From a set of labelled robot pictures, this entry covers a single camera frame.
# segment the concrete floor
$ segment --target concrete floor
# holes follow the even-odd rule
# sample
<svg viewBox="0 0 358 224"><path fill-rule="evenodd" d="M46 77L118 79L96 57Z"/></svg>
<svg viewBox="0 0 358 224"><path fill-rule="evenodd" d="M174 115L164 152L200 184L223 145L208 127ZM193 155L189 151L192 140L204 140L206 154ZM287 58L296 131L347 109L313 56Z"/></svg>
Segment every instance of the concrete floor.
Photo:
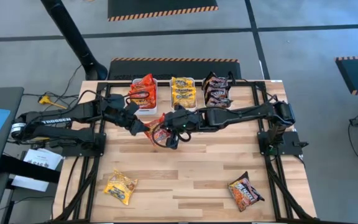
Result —
<svg viewBox="0 0 358 224"><path fill-rule="evenodd" d="M199 14L107 22L107 1L63 0L84 34L250 27L243 0L218 0L219 10ZM258 27L358 24L358 1L251 0ZM39 1L0 0L0 37L60 35ZM347 139L348 119L358 114L334 57L358 55L358 29L260 32L271 79L283 80L305 148L306 171L318 217L358 223L358 159ZM242 76L261 79L251 32L87 39L106 67L113 57L238 58ZM26 93L61 93L79 65L64 40L0 42L0 86ZM68 94L78 93L80 70ZM18 113L42 110L24 97ZM358 128L352 130L358 151ZM26 147L8 145L15 156ZM21 202L11 223L44 222L50 201Z"/></svg>

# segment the white paper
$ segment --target white paper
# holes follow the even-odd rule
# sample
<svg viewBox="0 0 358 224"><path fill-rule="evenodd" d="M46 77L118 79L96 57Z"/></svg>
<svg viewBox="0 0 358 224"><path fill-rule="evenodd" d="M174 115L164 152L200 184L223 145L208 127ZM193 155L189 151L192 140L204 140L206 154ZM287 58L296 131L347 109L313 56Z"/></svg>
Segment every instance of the white paper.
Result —
<svg viewBox="0 0 358 224"><path fill-rule="evenodd" d="M33 150L29 149L27 154L24 157L25 162L30 162L38 166L43 166L49 169L55 170L59 162L61 161L62 156L51 152L46 149ZM28 177L15 176L13 179L12 185L17 187L24 187L27 189L38 190L45 192L48 187L48 182L35 180Z"/></svg>

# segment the white container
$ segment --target white container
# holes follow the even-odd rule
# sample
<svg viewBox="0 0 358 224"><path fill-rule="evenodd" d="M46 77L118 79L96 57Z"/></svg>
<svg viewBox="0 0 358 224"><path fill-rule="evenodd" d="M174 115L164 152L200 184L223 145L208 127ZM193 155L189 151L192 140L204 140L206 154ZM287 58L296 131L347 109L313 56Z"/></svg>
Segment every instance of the white container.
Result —
<svg viewBox="0 0 358 224"><path fill-rule="evenodd" d="M204 78L204 79L202 80L202 82L201 82L201 87L203 86L204 81L205 81L205 78ZM207 106L206 106L206 102L205 102L205 97L204 97L204 96L205 96L205 92L204 92L204 90L203 90L204 106L207 107ZM229 100L231 100L231 98L230 98L230 90L227 92L227 98L228 98ZM229 110L229 109L231 109L231 108L232 108L232 103L230 104L230 107L228 107L228 108L226 108L226 109Z"/></svg>
<svg viewBox="0 0 358 224"><path fill-rule="evenodd" d="M154 80L154 83L155 83L155 96L156 96L156 99L155 99L155 108L151 108L151 109L139 109L136 111L136 115L153 115L153 114L156 114L157 113L157 105L158 105L158 86L157 86L157 80L155 78L153 78ZM132 84L135 84L135 83L138 83L142 81L141 78L135 78L133 81L132 81Z"/></svg>
<svg viewBox="0 0 358 224"><path fill-rule="evenodd" d="M188 79L190 79L190 80L192 80L193 81L193 87L195 87L196 86L196 82L194 81L194 79L193 78L188 78ZM173 103L173 99L172 99L172 79L171 80L169 80L169 86L170 86L170 89L171 89L171 109L172 109L172 111L174 111L175 109L173 108L173 106L172 106L172 103ZM193 108L185 108L186 110L189 110L189 111L192 111L192 112L194 112L194 111L196 111L197 110L197 89L196 89L196 106L195 107L193 107Z"/></svg>

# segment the gray floor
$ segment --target gray floor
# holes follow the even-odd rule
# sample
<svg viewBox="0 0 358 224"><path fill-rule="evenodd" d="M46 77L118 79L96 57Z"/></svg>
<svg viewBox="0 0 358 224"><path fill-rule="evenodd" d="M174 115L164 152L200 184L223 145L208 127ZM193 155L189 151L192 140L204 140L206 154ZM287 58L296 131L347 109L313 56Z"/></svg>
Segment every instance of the gray floor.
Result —
<svg viewBox="0 0 358 224"><path fill-rule="evenodd" d="M259 27L358 24L358 1L251 0ZM134 21L108 22L107 1L66 0L84 34L149 30L250 27L243 0L218 0L219 11ZM0 0L0 37L60 35L39 1ZM305 148L306 171L318 216L358 223L358 160L347 138L348 119L358 114L334 57L358 55L358 29L263 32L260 39L271 79L283 80ZM252 33L192 34L87 39L101 63L113 57L238 58L244 78L262 74ZM79 65L64 40L0 42L0 86L23 86L27 93L61 93ZM84 73L69 94L78 93ZM41 110L24 97L19 113ZM358 150L358 128L352 129ZM7 146L13 156L25 147ZM43 222L50 201L22 202L11 223Z"/></svg>

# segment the wooden tabletop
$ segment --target wooden tabletop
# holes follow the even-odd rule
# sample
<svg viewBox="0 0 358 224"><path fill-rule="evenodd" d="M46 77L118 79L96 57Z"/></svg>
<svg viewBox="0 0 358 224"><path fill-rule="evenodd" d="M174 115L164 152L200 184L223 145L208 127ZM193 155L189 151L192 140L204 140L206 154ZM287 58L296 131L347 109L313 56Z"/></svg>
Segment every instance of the wooden tabletop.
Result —
<svg viewBox="0 0 358 224"><path fill-rule="evenodd" d="M83 82L81 92L95 91L97 83ZM270 94L277 94L279 100L287 100L282 82L266 81L266 86ZM111 93L125 95L128 91L129 87L113 87ZM232 109L254 105L250 87L233 86L230 94L234 100ZM92 93L86 93L82 102L93 99ZM197 102L198 107L204 106L199 88ZM169 111L170 88L159 87L157 114L139 118L147 123ZM75 123L73 129L87 126ZM233 124L217 133L194 133L192 140L180 142L177 150L153 147L145 134L131 136L125 129L111 123L106 123L104 131L107 143L99 163L92 222L274 221L265 162L259 153L256 137L259 131L256 121ZM53 205L55 216L62 212L63 195L73 161L71 157L63 163ZM67 204L77 191L82 161L81 157L73 171ZM282 161L289 191L304 210L315 217L303 164L293 156L282 156ZM114 169L139 180L129 205L103 193ZM248 171L251 184L265 201L239 212L227 183L236 180L245 171ZM282 194L277 191L281 214L285 217ZM85 192L82 200L80 218L85 215L87 194Z"/></svg>

